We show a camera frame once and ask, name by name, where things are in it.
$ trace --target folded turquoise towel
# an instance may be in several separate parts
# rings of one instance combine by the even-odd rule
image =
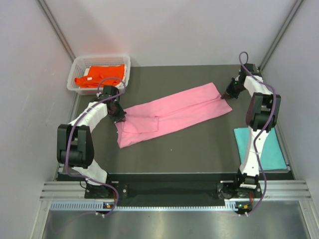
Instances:
[[[234,132],[237,141],[240,161],[243,162],[249,139],[249,130],[248,127],[236,128],[234,129]],[[274,129],[270,131],[266,139],[260,161],[264,170],[287,169]]]

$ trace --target pink cloth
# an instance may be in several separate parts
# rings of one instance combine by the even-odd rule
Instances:
[[[125,109],[126,121],[116,123],[120,148],[216,118],[232,109],[213,83]]]

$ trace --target plastic laundry basket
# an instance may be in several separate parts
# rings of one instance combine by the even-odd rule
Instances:
[[[122,64],[126,66],[124,82],[127,86],[129,83],[131,69],[131,60],[128,55],[91,55],[77,57],[72,64],[66,87],[80,95],[94,95],[97,93],[97,88],[80,88],[75,84],[74,79],[84,76],[85,69],[91,66],[118,66]],[[120,91],[124,89],[122,83],[116,87]]]

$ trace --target purple cable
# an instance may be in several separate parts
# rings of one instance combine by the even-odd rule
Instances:
[[[117,78],[117,77],[108,77],[108,78],[105,78],[104,80],[102,80],[102,81],[100,82],[100,84],[99,84],[99,86],[98,86],[98,89],[100,88],[101,84],[102,84],[104,81],[109,80],[109,79],[116,79],[116,80],[118,80],[118,81],[121,81],[121,83],[124,85],[123,91],[120,92],[120,93],[118,93],[118,94],[115,95],[115,96],[108,97],[108,98],[106,98],[106,99],[103,99],[103,100],[101,100],[101,101],[95,103],[92,107],[90,107],[86,112],[84,112],[84,113],[76,120],[76,122],[74,123],[73,127],[71,128],[71,132],[70,132],[70,136],[69,136],[68,144],[67,144],[67,148],[66,148],[66,156],[65,156],[65,164],[64,164],[64,165],[65,165],[65,170],[66,170],[67,174],[68,174],[70,177],[80,177],[80,178],[84,178],[84,179],[89,179],[90,181],[92,181],[92,182],[94,182],[94,183],[98,183],[98,184],[101,184],[101,185],[106,186],[106,187],[108,187],[108,188],[111,188],[111,189],[115,192],[115,194],[116,194],[116,199],[115,199],[115,202],[114,202],[114,206],[111,208],[111,210],[110,210],[107,214],[105,214],[105,216],[109,216],[109,215],[114,211],[114,209],[116,208],[116,205],[117,205],[117,203],[118,203],[118,201],[119,201],[119,192],[116,190],[116,188],[114,188],[114,187],[113,187],[112,185],[110,185],[110,184],[98,182],[98,181],[96,181],[96,180],[94,180],[94,179],[91,179],[91,178],[89,178],[89,177],[87,177],[87,176],[84,176],[84,175],[78,175],[78,174],[72,174],[72,173],[70,173],[68,166],[69,166],[69,155],[70,155],[70,148],[71,148],[72,137],[73,137],[73,133],[74,133],[74,130],[75,130],[75,127],[77,126],[77,124],[84,118],[84,116],[85,116],[88,112],[91,111],[92,108],[96,107],[97,105],[99,105],[99,104],[101,104],[101,103],[103,103],[103,102],[105,102],[105,101],[109,101],[109,100],[114,99],[114,98],[116,98],[116,97],[118,97],[118,96],[120,96],[120,95],[122,95],[122,94],[125,93],[126,85],[124,84],[124,82],[123,82],[120,78]],[[57,230],[57,231],[55,231],[55,230],[53,229],[52,220],[51,220],[50,228],[51,228],[51,230],[52,230],[54,233],[57,234],[57,233],[59,233],[61,230],[63,230],[64,228],[68,227],[72,222],[74,222],[75,220],[77,220],[79,217],[81,217],[81,216],[83,216],[83,215],[87,215],[87,214],[94,214],[94,213],[95,213],[95,212],[85,212],[85,213],[83,213],[83,214],[80,214],[79,216],[77,216],[76,218],[74,218],[73,220],[71,220],[70,222],[68,222],[63,228],[61,228],[61,229],[59,229],[59,230]]]
[[[247,56],[247,60],[246,60],[246,63],[248,62],[248,53],[246,51],[243,51],[239,54],[239,62],[240,62],[240,65],[244,68],[244,70],[247,72],[247,74],[249,76],[251,76],[252,78],[254,78],[254,80],[256,80],[258,83],[270,88],[272,90],[272,93],[273,93],[273,105],[271,107],[271,110],[270,110],[270,115],[264,125],[264,127],[262,127],[261,131],[259,132],[259,134],[257,134],[256,138],[254,139],[254,148],[255,148],[255,151],[256,151],[256,156],[257,156],[257,161],[258,161],[258,165],[260,167],[260,170],[264,176],[264,181],[265,181],[265,188],[264,188],[264,192],[259,200],[259,202],[256,204],[256,206],[253,208],[253,210],[251,210],[247,215],[250,215],[252,214],[261,204],[262,200],[264,199],[265,197],[265,194],[266,194],[266,190],[267,190],[267,178],[266,178],[266,174],[265,174],[265,171],[263,170],[263,167],[261,165],[261,162],[260,162],[260,157],[259,157],[259,154],[258,154],[258,149],[257,149],[257,146],[256,146],[256,142],[257,142],[257,139],[258,137],[263,133],[263,131],[265,131],[265,129],[267,128],[267,126],[269,125],[270,121],[272,120],[273,118],[273,115],[274,115],[274,112],[275,112],[275,107],[276,107],[276,91],[275,91],[275,88],[272,87],[271,85],[268,85],[266,83],[263,83],[261,81],[259,81],[246,67],[245,65],[243,64],[243,62],[241,61],[241,55],[242,54],[245,54]]]

